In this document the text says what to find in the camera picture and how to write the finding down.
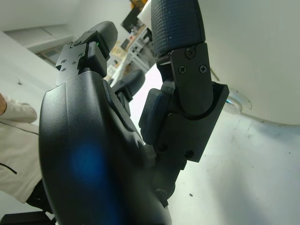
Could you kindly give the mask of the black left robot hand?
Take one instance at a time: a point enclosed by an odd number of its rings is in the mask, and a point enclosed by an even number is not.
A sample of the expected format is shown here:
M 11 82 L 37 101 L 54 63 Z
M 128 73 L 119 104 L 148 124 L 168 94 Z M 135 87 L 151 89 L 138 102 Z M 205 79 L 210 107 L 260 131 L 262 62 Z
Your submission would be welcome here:
M 201 159 L 229 89 L 211 79 L 199 3 L 154 0 L 151 25 L 163 84 L 149 91 L 138 126 L 128 103 L 144 75 L 105 80 L 115 25 L 63 47 L 39 121 L 43 183 L 60 225 L 169 225 L 176 179 Z

